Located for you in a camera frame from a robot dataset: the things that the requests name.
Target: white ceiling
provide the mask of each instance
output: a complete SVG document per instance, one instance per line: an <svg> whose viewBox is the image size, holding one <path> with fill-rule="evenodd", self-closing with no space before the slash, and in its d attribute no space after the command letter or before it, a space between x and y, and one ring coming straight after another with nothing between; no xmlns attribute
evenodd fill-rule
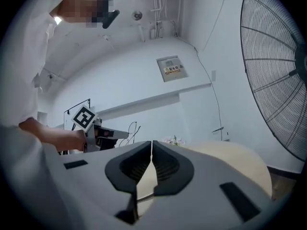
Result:
<svg viewBox="0 0 307 230"><path fill-rule="evenodd" d="M76 24L62 21L54 31L54 36L48 43L45 69L41 73L43 89L50 85L50 72L60 76L52 79L48 95L54 95L61 86L82 67L91 61L102 57L110 51L141 42L139 25L145 40L150 40L150 30L154 28L153 0L114 0L109 10L120 10L120 15L108 29L101 25L97 28L83 28ZM177 21L179 0L167 0L167 15L161 13L164 37L172 36L174 26L171 21ZM140 21L132 19L132 12L143 13Z"/></svg>

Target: person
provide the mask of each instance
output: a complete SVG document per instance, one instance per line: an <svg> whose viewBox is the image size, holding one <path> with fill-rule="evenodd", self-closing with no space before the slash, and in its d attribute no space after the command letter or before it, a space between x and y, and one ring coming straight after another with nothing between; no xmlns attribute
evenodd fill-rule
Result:
<svg viewBox="0 0 307 230"><path fill-rule="evenodd" d="M88 23L97 13L97 1L28 0L24 4L0 48L0 63L4 67L0 80L1 126L19 126L42 143L54 145L57 151L83 151L86 140L82 130L51 128L36 120L37 90L47 43L57 25L54 17L69 23Z"/></svg>

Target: white shirt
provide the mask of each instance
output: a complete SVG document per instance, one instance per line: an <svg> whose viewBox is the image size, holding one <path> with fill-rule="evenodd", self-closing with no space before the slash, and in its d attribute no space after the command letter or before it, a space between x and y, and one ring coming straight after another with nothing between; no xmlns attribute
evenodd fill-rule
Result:
<svg viewBox="0 0 307 230"><path fill-rule="evenodd" d="M62 0L27 0L0 47L0 125L37 118L34 78L45 64L48 40L57 25L49 14Z"/></svg>

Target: electrical box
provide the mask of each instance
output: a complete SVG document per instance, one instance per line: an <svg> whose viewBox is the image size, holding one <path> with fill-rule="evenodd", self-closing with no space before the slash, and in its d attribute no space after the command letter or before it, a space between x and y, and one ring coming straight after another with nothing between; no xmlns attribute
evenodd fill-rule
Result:
<svg viewBox="0 0 307 230"><path fill-rule="evenodd" d="M157 59L164 82L188 77L178 56Z"/></svg>

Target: fan grille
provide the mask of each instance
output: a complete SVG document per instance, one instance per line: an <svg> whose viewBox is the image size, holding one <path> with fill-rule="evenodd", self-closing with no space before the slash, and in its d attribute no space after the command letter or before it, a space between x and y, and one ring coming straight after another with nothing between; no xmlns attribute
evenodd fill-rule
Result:
<svg viewBox="0 0 307 230"><path fill-rule="evenodd" d="M278 0L243 0L241 44L258 108L274 136L295 157L307 156L307 90L297 73L305 41Z"/></svg>

